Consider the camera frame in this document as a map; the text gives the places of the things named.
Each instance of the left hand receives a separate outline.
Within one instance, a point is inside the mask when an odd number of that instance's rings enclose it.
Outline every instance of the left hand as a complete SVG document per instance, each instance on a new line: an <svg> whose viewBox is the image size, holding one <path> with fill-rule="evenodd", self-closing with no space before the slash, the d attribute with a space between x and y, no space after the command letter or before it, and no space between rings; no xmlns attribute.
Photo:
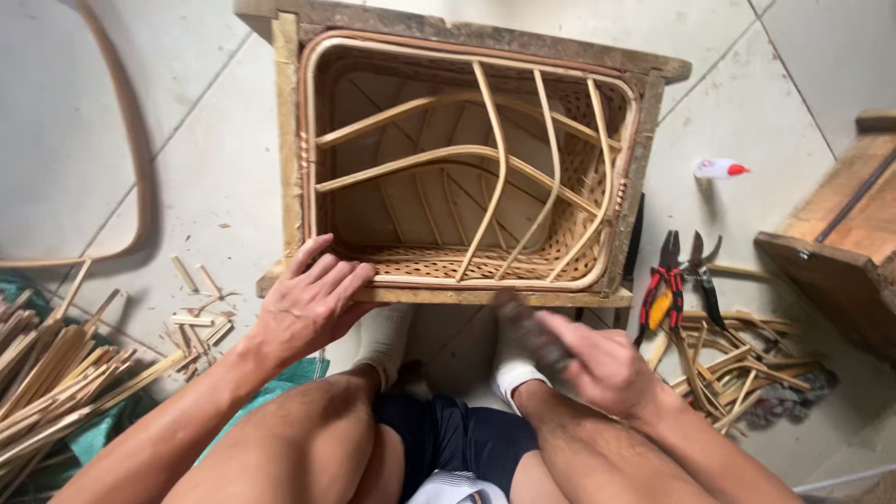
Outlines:
<svg viewBox="0 0 896 504"><path fill-rule="evenodd" d="M308 267L332 239L332 234L326 234L306 241L264 298L248 338L258 340L276 367L286 367L338 340L365 313L382 306L351 301L374 277L373 265L324 254Z"/></svg>

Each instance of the red cap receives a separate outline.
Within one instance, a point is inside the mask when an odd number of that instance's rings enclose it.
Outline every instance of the red cap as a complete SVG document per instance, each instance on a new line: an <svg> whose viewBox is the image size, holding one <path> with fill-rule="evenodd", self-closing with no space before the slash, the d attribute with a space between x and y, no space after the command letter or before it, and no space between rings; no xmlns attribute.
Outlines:
<svg viewBox="0 0 896 504"><path fill-rule="evenodd" d="M732 164L728 167L728 174L732 177L735 175L743 175L745 173L750 173L750 169L744 168L744 165Z"/></svg>

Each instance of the glue bottle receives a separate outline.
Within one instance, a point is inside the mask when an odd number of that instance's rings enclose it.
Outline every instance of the glue bottle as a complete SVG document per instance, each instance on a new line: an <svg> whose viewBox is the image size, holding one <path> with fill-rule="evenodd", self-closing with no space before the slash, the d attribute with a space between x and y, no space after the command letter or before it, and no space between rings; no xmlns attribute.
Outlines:
<svg viewBox="0 0 896 504"><path fill-rule="evenodd" d="M733 178L745 173L750 173L750 169L725 158L700 160L694 167L697 178Z"/></svg>

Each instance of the foot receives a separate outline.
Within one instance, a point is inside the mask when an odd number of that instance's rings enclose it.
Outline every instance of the foot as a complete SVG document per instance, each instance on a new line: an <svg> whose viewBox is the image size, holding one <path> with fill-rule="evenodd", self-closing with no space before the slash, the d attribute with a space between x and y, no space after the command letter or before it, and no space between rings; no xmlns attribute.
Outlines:
<svg viewBox="0 0 896 504"><path fill-rule="evenodd" d="M492 376L492 388L520 414L513 401L513 390L527 381L536 379L551 387L545 375L535 369L535 361L522 342L523 334L519 325L509 323L498 317L498 347L495 351L495 374Z"/></svg>
<svg viewBox="0 0 896 504"><path fill-rule="evenodd" d="M370 364L375 367L380 375L381 392L398 377L413 312L414 305L395 303L377 308L358 321L361 348L354 366Z"/></svg>

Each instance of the rattan basket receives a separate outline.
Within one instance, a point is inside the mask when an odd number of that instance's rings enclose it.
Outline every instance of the rattan basket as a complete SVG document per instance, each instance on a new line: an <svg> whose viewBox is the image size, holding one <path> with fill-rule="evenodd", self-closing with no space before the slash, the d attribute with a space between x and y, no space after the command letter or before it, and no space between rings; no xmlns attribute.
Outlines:
<svg viewBox="0 0 896 504"><path fill-rule="evenodd" d="M639 116L611 74L327 32L298 76L305 238L333 232L336 253L375 264L380 286L590 286Z"/></svg>

